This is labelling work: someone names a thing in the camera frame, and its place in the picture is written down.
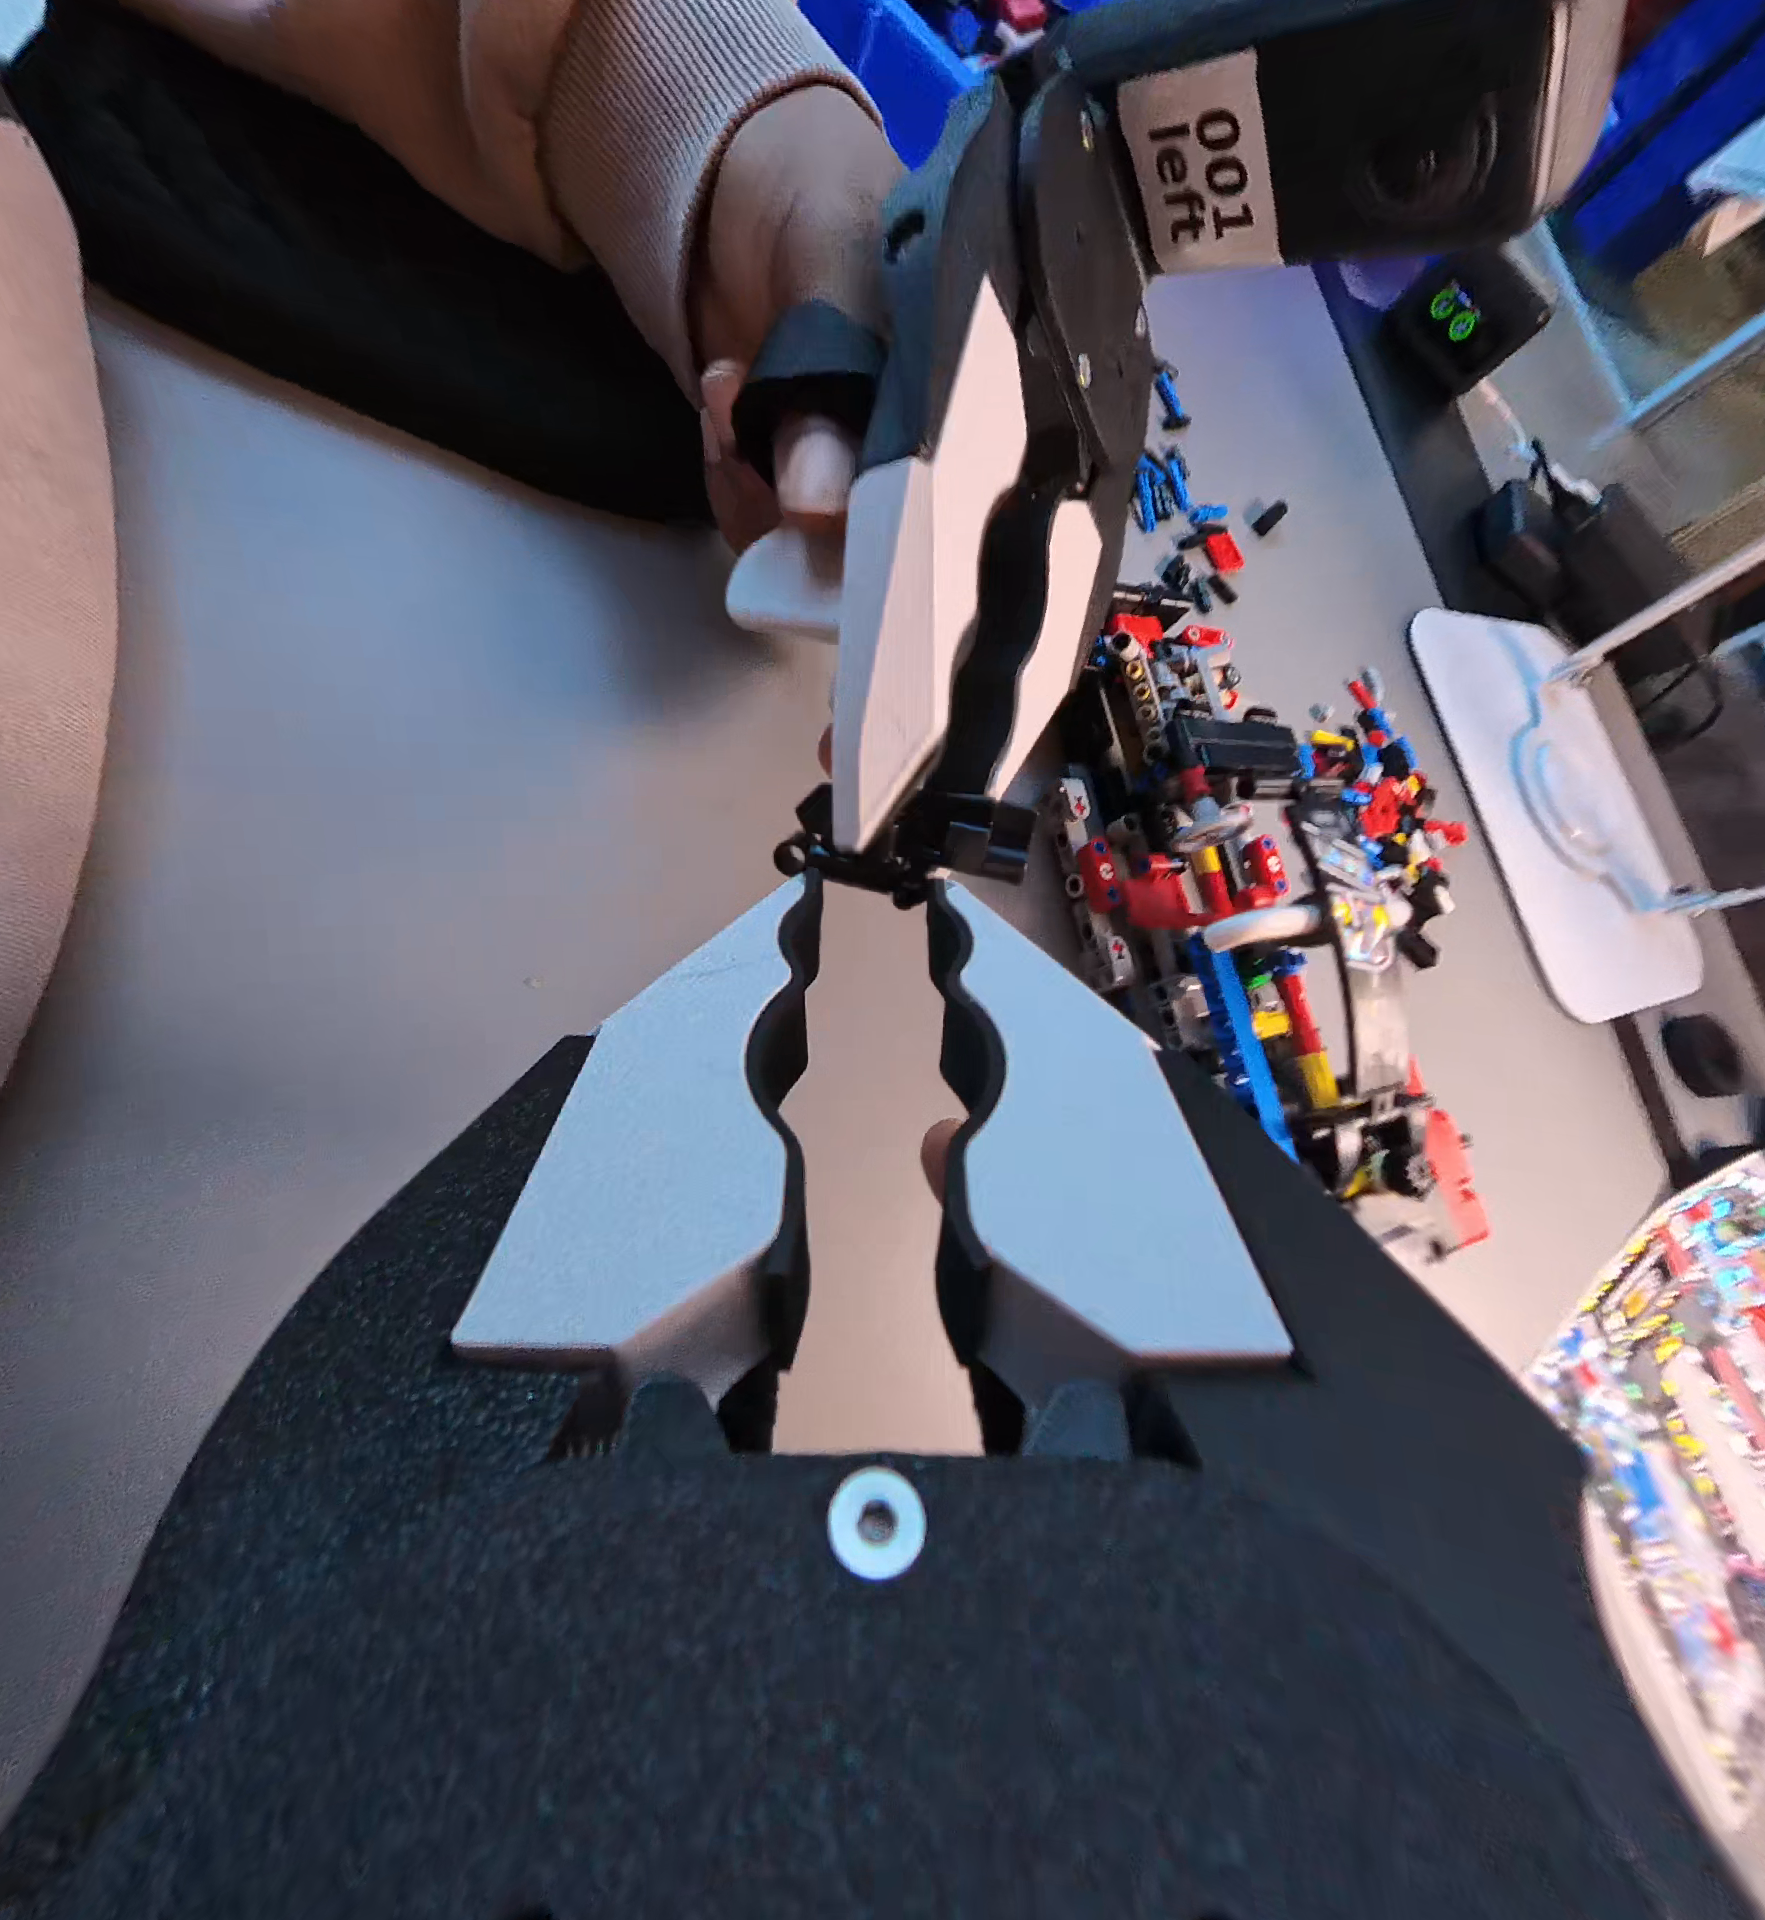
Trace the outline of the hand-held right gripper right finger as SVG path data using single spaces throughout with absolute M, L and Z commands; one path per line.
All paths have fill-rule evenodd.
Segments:
M 1067 1387 L 1124 1409 L 1157 1382 L 1280 1368 L 1295 1345 L 1167 1056 L 956 880 L 926 909 L 943 1153 L 936 1289 L 986 1444 Z

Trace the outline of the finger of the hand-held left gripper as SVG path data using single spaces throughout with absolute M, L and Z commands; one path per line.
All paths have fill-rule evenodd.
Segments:
M 950 727 L 981 601 L 990 515 L 1021 477 L 1028 429 L 1012 323 L 976 292 L 932 451 L 853 485 L 831 708 L 831 840 L 869 853 Z
M 990 765 L 981 791 L 1001 804 L 1067 697 L 1083 664 L 1105 536 L 1085 498 L 1053 503 L 1048 525 L 990 566 Z

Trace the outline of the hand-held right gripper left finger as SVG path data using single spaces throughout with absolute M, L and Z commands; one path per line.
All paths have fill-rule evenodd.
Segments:
M 822 880 L 793 877 L 596 1032 L 461 1308 L 458 1357 L 711 1407 L 780 1378 L 809 1305 L 805 1168 L 782 1103 L 807 1067 Z

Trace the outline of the black lego subassembly red pin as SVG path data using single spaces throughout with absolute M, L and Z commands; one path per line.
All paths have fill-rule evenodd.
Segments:
M 831 784 L 795 809 L 797 830 L 773 850 L 780 877 L 815 874 L 914 907 L 943 874 L 1018 882 L 1028 866 L 1037 812 L 984 796 L 920 790 L 871 848 L 845 850 L 831 837 Z

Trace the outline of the person's left forearm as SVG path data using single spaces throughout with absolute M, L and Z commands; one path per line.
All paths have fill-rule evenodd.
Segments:
M 132 5 L 366 134 L 431 196 L 556 268 L 597 267 L 694 390 L 688 274 L 715 168 L 801 85 L 873 101 L 797 5 Z

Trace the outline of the partly built lego car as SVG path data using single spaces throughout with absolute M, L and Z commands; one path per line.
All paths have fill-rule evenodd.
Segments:
M 1445 1262 L 1490 1237 L 1471 1140 L 1413 1053 L 1403 909 L 1302 776 L 1308 728 L 1244 699 L 1227 632 L 1119 587 L 1042 827 L 1085 983 L 1337 1203 L 1402 1205 L 1385 1240 Z

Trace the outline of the pile of mixed lego bricks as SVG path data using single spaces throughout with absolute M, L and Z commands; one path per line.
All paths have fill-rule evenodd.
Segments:
M 1347 684 L 1353 715 L 1311 708 L 1300 742 L 1302 776 L 1333 791 L 1341 835 L 1377 886 L 1403 909 L 1398 958 L 1417 973 L 1439 964 L 1433 923 L 1453 911 L 1445 854 L 1469 827 L 1436 812 L 1437 796 L 1420 755 L 1385 705 L 1385 681 L 1373 666 Z

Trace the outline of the person's left hand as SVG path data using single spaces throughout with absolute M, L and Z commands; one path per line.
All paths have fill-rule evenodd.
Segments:
M 792 415 L 775 435 L 775 482 L 764 482 L 738 456 L 734 405 L 789 308 L 822 302 L 880 330 L 880 216 L 901 172 L 869 110 L 827 84 L 757 110 L 715 168 L 688 274 L 688 325 L 707 497 L 734 553 L 780 525 L 833 536 L 845 522 L 861 435 Z

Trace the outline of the pile of blue black pins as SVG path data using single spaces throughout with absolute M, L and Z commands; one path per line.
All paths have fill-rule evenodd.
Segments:
M 1209 573 L 1200 553 L 1204 534 L 1230 534 L 1230 510 L 1197 485 L 1190 459 L 1193 417 L 1181 397 L 1178 369 L 1164 358 L 1152 363 L 1149 428 L 1135 461 L 1135 526 L 1154 548 L 1150 580 L 1165 599 L 1197 613 L 1233 608 L 1239 603 L 1239 573 Z

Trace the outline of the blue plastic bin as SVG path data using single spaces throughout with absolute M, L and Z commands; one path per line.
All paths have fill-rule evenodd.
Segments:
M 800 13 L 850 69 L 904 167 L 926 163 L 956 99 L 1002 52 L 1006 5 L 801 2 Z
M 1689 175 L 1765 116 L 1765 2 L 1631 5 L 1596 153 L 1555 216 L 1563 252 L 1635 278 L 1694 225 Z

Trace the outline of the black device green lights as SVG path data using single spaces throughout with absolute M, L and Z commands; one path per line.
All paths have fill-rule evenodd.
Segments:
M 1552 300 L 1505 246 L 1429 260 L 1385 311 L 1397 355 L 1437 397 L 1469 397 L 1549 323 Z

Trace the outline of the black power adapter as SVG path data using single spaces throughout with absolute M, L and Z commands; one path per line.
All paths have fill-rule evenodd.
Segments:
M 1484 570 L 1569 645 L 1607 637 L 1692 582 L 1671 542 L 1624 487 L 1596 488 L 1567 477 L 1541 439 L 1529 443 L 1528 475 L 1494 491 L 1471 529 Z M 1713 613 L 1700 603 L 1611 659 L 1653 750 L 1683 746 L 1720 716 L 1710 648 Z

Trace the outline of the white book stand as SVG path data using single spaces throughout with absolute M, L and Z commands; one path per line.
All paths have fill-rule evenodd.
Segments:
M 1694 922 L 1765 901 L 1671 877 L 1596 708 L 1593 681 L 1633 638 L 1765 564 L 1765 537 L 1567 650 L 1545 628 L 1426 608 L 1408 624 L 1447 748 L 1545 987 L 1589 1026 L 1697 992 Z

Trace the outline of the black round desk grommet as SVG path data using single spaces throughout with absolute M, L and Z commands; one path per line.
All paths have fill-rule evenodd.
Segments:
M 1675 1083 L 1697 1101 L 1742 1099 L 1748 1065 L 1732 1033 L 1710 1016 L 1669 1016 L 1660 1043 Z

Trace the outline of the holographic sticker sheet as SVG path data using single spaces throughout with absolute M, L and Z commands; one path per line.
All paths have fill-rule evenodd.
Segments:
M 1765 1807 L 1765 1152 L 1663 1200 L 1529 1364 L 1740 1828 Z

